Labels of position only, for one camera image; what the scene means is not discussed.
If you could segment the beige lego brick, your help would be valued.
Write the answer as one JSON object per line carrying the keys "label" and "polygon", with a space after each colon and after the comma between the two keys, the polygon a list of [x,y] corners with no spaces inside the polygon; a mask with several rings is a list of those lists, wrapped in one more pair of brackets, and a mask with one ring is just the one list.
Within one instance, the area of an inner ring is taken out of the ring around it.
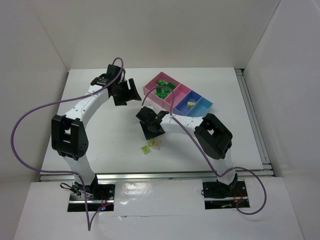
{"label": "beige lego brick", "polygon": [[155,150],[158,150],[161,146],[162,141],[159,139],[154,139],[153,140],[153,144],[152,144],[152,148]]}

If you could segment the long green lego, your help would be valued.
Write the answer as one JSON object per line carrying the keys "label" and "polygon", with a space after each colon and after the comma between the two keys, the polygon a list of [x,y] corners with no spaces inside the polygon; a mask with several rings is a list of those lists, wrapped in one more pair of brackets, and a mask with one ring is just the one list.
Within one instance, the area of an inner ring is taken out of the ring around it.
{"label": "long green lego", "polygon": [[156,92],[155,95],[163,100],[168,96],[166,92]]}

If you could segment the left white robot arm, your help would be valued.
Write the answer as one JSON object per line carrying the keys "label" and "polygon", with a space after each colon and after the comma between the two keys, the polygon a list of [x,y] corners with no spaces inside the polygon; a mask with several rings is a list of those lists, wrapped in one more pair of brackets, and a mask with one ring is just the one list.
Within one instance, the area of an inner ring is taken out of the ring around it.
{"label": "left white robot arm", "polygon": [[65,114],[57,114],[51,120],[52,149],[63,157],[73,172],[77,191],[86,190],[94,194],[98,187],[97,175],[86,156],[89,148],[86,126],[92,116],[109,98],[113,98],[115,106],[141,100],[134,80],[126,80],[125,75],[125,69],[114,64],[108,65],[106,73],[92,80],[86,98]]}

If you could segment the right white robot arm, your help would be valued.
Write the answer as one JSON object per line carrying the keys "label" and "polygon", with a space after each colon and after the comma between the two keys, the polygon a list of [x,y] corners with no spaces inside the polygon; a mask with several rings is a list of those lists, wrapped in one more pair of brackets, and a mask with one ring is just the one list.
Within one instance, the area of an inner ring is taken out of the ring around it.
{"label": "right white robot arm", "polygon": [[231,157],[232,133],[212,113],[192,117],[162,110],[156,113],[142,107],[136,114],[147,140],[165,133],[186,134],[204,156],[209,167],[217,176],[219,188],[230,192],[238,181]]}

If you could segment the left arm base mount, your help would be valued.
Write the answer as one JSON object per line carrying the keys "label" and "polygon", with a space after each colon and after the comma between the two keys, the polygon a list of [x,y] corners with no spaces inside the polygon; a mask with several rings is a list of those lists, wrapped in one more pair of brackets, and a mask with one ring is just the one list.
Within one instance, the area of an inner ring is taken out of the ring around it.
{"label": "left arm base mount", "polygon": [[[60,187],[70,191],[67,211],[70,213],[85,212],[85,194],[83,189],[77,189],[73,183],[70,186],[67,183],[61,183]],[[114,211],[116,184],[103,183],[97,185],[97,190],[94,193],[87,193],[87,205],[89,212],[96,212],[101,208],[101,212]]]}

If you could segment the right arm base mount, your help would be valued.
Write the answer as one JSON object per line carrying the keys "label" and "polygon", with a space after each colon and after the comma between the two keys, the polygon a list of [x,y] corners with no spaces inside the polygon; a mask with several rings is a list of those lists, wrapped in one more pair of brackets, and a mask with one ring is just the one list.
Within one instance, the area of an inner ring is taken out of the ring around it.
{"label": "right arm base mount", "polygon": [[246,184],[243,180],[238,181],[231,190],[222,190],[217,181],[202,183],[201,195],[204,197],[206,210],[249,208],[250,202]]}

